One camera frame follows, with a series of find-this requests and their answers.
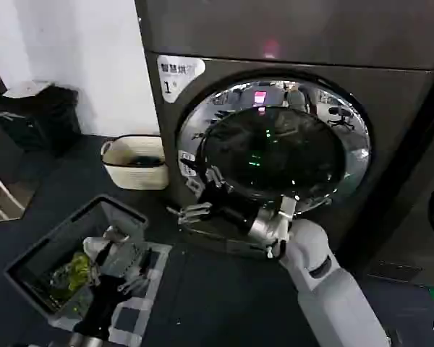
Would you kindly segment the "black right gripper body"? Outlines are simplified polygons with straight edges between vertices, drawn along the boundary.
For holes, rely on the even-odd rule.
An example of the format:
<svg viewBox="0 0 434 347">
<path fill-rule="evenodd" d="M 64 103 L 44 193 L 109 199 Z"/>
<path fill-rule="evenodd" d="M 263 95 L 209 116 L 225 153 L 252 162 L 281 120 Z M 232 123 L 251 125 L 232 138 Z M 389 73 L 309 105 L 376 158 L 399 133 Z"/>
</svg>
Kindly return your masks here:
<svg viewBox="0 0 434 347">
<path fill-rule="evenodd" d="M 211 217 L 223 218 L 241 232 L 250 231 L 261 207 L 259 202 L 228 189 L 226 184 L 217 187 L 214 181 L 205 185 L 198 202 L 209 202 Z"/>
</svg>

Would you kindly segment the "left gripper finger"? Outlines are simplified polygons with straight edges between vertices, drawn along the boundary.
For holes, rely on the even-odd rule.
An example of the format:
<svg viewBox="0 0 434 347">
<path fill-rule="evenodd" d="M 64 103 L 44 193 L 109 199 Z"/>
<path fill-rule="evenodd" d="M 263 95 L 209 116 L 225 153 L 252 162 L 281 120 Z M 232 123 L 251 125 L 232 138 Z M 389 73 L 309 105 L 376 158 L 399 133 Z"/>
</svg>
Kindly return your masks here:
<svg viewBox="0 0 434 347">
<path fill-rule="evenodd" d="M 145 287 L 148 287 L 151 282 L 151 278 L 148 276 L 137 276 L 128 280 L 126 283 L 121 284 L 117 291 L 121 294 L 127 295 L 136 291 L 141 291 Z"/>
<path fill-rule="evenodd" d="M 95 257 L 93 263 L 93 277 L 106 274 L 106 262 L 113 251 L 114 244 L 107 244 Z"/>
</svg>

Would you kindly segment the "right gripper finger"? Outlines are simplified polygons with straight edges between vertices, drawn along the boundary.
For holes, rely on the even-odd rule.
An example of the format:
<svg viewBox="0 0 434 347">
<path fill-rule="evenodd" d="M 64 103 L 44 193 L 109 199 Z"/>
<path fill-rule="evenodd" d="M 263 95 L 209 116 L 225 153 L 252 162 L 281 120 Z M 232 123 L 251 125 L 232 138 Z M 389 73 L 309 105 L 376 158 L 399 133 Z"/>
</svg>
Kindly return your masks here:
<svg viewBox="0 0 434 347">
<path fill-rule="evenodd" d="M 204 202 L 197 205 L 189 205 L 181 209 L 167 206 L 166 210 L 177 217 L 179 225 L 183 225 L 205 220 L 211 214 L 212 208 L 213 205 L 210 202 Z"/>
<path fill-rule="evenodd" d="M 200 181 L 193 177 L 187 178 L 186 186 L 194 194 L 202 194 L 209 184 L 214 184 L 215 188 L 223 189 L 227 193 L 234 191 L 234 187 L 227 183 L 217 166 L 209 166 L 204 162 L 196 162 L 186 158 L 180 158 L 179 162 L 195 171 L 197 176 L 200 177 Z"/>
</svg>

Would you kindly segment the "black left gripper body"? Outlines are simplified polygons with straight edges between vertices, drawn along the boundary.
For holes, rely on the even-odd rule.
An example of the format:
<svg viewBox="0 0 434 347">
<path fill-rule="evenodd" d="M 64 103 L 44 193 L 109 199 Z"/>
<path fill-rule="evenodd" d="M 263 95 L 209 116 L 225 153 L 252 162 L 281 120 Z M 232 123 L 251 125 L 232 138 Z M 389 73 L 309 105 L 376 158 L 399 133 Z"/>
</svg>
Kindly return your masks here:
<svg viewBox="0 0 434 347">
<path fill-rule="evenodd" d="M 124 278 L 101 275 L 99 281 L 91 287 L 93 300 L 84 318 L 75 325 L 76 332 L 108 332 L 117 305 L 131 297 L 119 290 L 126 283 Z"/>
</svg>

